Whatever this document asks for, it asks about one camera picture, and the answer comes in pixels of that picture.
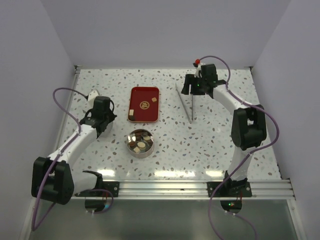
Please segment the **round metal tin lid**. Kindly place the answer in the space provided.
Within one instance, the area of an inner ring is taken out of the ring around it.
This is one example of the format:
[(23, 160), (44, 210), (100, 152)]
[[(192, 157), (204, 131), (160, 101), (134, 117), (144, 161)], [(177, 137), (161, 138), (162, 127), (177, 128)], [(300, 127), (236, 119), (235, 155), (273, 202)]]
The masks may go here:
[(108, 136), (110, 134), (110, 132), (112, 131), (112, 128), (113, 128), (113, 124), (114, 124), (114, 121), (110, 122), (106, 126), (105, 130), (101, 133), (102, 137), (106, 137), (106, 136)]

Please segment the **metal tongs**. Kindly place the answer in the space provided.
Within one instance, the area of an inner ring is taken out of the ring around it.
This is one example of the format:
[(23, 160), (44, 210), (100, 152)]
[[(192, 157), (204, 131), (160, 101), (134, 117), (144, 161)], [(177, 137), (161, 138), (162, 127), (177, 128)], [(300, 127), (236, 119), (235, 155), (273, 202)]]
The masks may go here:
[(175, 83), (175, 90), (178, 94), (179, 100), (182, 104), (182, 107), (184, 109), (186, 118), (188, 120), (188, 122), (190, 124), (193, 123), (193, 119), (194, 119), (194, 111), (193, 111), (193, 95), (191, 93), (185, 95), (182, 94), (182, 90), (183, 90), (183, 84), (182, 83)]

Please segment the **brown cup chocolate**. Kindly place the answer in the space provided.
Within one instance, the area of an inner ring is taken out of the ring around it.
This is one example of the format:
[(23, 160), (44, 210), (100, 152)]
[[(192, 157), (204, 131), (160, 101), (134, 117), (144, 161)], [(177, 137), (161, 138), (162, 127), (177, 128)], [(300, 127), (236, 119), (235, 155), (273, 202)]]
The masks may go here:
[(136, 145), (136, 142), (135, 142), (135, 141), (130, 141), (130, 142), (128, 143), (128, 145), (129, 145), (130, 147), (133, 147), (133, 146)]

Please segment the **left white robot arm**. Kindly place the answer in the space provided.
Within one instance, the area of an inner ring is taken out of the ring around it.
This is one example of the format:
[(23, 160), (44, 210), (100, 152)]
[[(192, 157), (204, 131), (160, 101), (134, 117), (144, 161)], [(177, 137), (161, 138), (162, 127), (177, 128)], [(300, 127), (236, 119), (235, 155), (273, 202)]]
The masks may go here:
[(68, 142), (48, 157), (38, 157), (33, 163), (31, 195), (52, 203), (65, 205), (74, 194), (89, 192), (92, 196), (103, 193), (102, 174), (84, 170), (72, 174), (72, 168), (84, 150), (102, 134), (109, 133), (117, 116), (114, 103), (107, 96), (97, 96), (93, 106), (80, 120)]

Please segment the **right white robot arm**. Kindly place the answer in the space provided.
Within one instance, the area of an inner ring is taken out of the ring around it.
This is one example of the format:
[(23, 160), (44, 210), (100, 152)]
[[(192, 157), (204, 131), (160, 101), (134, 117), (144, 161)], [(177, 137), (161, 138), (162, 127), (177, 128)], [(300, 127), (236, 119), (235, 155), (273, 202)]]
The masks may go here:
[(235, 196), (248, 179), (250, 151), (257, 149), (267, 138), (265, 113), (262, 105), (246, 103), (229, 90), (225, 80), (219, 80), (214, 64), (193, 64), (195, 73), (186, 74), (181, 95), (208, 95), (232, 114), (231, 140), (235, 146), (231, 164), (224, 176), (223, 192)]

